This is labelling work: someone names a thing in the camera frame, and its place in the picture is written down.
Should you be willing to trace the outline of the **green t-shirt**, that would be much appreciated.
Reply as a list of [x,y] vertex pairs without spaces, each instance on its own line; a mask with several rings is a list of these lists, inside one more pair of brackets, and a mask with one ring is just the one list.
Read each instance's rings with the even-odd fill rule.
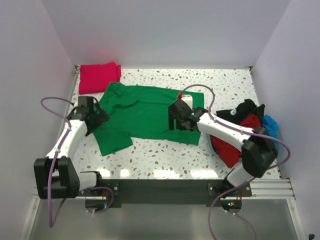
[[196,131],[169,130],[168,107],[179,90],[154,86],[109,84],[99,104],[109,120],[93,132],[102,156],[133,145],[133,138],[198,145]]

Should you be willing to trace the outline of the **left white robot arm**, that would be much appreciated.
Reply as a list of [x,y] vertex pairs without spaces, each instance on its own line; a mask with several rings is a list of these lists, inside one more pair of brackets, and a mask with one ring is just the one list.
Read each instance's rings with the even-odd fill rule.
[[61,115],[64,129],[52,150],[33,164],[38,196],[41,199],[72,199],[81,191],[99,196],[104,190],[98,171],[76,171],[75,153],[81,141],[110,117],[93,96],[79,96],[67,116]]

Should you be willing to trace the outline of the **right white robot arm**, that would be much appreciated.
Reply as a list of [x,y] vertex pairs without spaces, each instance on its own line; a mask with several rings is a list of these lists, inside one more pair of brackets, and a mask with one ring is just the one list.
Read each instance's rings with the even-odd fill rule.
[[232,145],[241,152],[237,163],[225,177],[223,192],[235,196],[241,185],[252,178],[261,178],[278,156],[274,140],[263,127],[242,127],[202,107],[192,109],[183,98],[168,106],[168,128],[208,134]]

